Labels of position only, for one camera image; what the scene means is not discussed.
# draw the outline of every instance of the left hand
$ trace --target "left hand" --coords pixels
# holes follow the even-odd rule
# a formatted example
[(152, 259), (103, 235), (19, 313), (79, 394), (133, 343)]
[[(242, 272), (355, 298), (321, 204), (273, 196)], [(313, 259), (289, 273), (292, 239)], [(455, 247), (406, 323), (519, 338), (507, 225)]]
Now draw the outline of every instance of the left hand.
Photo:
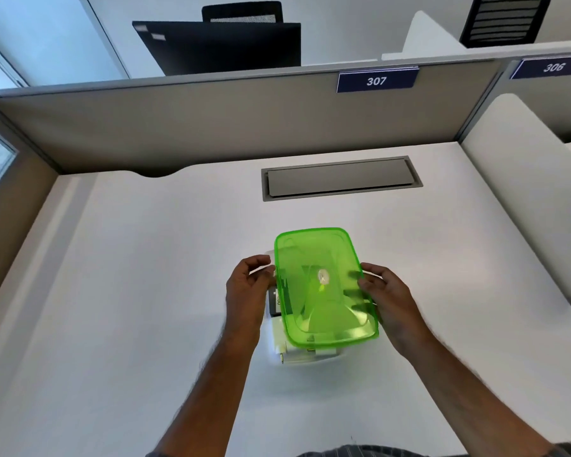
[(252, 271), (270, 263), (268, 255), (244, 258), (226, 281), (226, 323), (222, 337), (229, 338), (230, 343), (241, 343), (252, 349), (258, 344), (266, 291), (275, 285), (275, 267)]

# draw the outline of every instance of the right hand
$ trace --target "right hand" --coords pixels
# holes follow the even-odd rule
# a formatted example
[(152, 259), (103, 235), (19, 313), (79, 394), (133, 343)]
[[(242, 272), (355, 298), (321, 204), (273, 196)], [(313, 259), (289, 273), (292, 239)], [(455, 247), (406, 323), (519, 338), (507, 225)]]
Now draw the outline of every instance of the right hand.
[(361, 263), (361, 266), (365, 272), (358, 281), (360, 289), (374, 300), (393, 347), (408, 358), (412, 350), (434, 339), (434, 335), (423, 320), (410, 289), (398, 276), (384, 266), (371, 263)]

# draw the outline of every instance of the black computer monitor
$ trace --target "black computer monitor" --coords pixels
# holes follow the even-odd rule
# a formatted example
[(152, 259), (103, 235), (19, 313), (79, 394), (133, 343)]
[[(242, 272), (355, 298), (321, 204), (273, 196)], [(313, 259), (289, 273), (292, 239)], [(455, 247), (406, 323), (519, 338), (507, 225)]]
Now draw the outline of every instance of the black computer monitor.
[(300, 66), (299, 23), (132, 24), (167, 76)]

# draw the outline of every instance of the black chair backrest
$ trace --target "black chair backrest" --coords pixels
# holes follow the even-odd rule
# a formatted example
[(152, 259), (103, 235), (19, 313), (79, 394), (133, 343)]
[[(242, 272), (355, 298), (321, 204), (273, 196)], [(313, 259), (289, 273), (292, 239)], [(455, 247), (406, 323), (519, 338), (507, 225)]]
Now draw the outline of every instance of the black chair backrest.
[(283, 22), (281, 2), (245, 2), (204, 6), (203, 22)]
[(467, 48), (533, 43), (549, 5), (550, 0), (474, 0), (460, 42)]

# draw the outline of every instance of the hand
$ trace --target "hand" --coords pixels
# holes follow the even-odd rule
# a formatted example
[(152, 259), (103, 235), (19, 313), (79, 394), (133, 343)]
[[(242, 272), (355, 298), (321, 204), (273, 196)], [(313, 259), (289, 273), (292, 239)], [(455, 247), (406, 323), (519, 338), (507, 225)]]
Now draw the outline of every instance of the hand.
[(370, 263), (361, 265), (366, 272), (358, 281), (360, 289), (374, 300), (381, 324), (393, 347), (408, 358), (411, 350), (434, 339), (434, 335), (425, 324), (408, 286), (398, 276), (383, 266)]
[(222, 337), (229, 338), (230, 343), (252, 349), (258, 344), (266, 291), (275, 284), (275, 267), (252, 271), (270, 263), (268, 255), (244, 258), (226, 281), (226, 323)]

